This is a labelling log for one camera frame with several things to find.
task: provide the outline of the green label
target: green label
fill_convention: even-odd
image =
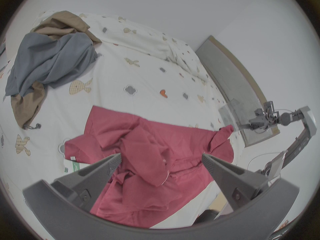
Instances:
[[[72,166],[74,172],[80,170],[80,164],[78,162],[72,162]]]

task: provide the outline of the clothing pile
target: clothing pile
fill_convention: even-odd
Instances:
[[[101,40],[89,28],[79,16],[60,11],[24,36],[5,88],[21,128],[33,129],[47,86],[72,82],[96,60],[93,45]]]
[[[150,228],[213,181],[201,162],[203,153],[233,161],[228,140],[232,132],[231,125],[210,131],[93,106],[84,134],[65,143],[65,158],[92,164],[121,153],[121,164],[90,212],[112,222]]]

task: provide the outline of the patterned bed sheet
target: patterned bed sheet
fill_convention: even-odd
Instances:
[[[43,13],[34,26],[54,12]],[[77,15],[102,41],[95,46],[101,55],[77,80],[56,89],[48,87],[47,97],[32,122],[41,124],[41,129],[19,128],[9,97],[3,98],[0,106],[1,180],[22,217],[48,240],[52,237],[25,204],[22,190],[40,179],[51,183],[86,166],[65,160],[62,146],[66,140],[83,134],[93,105],[179,126],[214,131],[224,126],[218,109],[226,101],[185,42],[121,16]],[[10,60],[0,79],[1,97],[14,60]],[[245,145],[239,132],[229,139],[233,164],[237,164]],[[181,210],[153,228],[192,225],[219,192],[217,184],[210,183]]]

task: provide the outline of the drawstring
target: drawstring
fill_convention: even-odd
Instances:
[[[39,124],[39,123],[36,124],[35,127],[31,127],[31,126],[26,125],[26,124],[23,126],[24,130],[26,130],[26,129],[34,130],[34,129],[40,129],[40,128],[41,128],[41,124]]]

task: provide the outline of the robotic arm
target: robotic arm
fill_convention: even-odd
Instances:
[[[304,106],[291,113],[283,113],[282,115],[278,111],[275,111],[272,101],[265,102],[263,107],[264,109],[259,108],[255,110],[256,117],[250,119],[248,124],[239,126],[239,129],[268,129],[278,124],[288,126],[290,123],[299,120],[302,121],[305,127],[287,150],[281,152],[272,161],[268,162],[264,170],[259,171],[261,174],[266,175],[269,180],[272,180],[280,174],[282,168],[287,166],[304,149],[311,137],[316,134],[317,125],[314,115],[308,106]]]

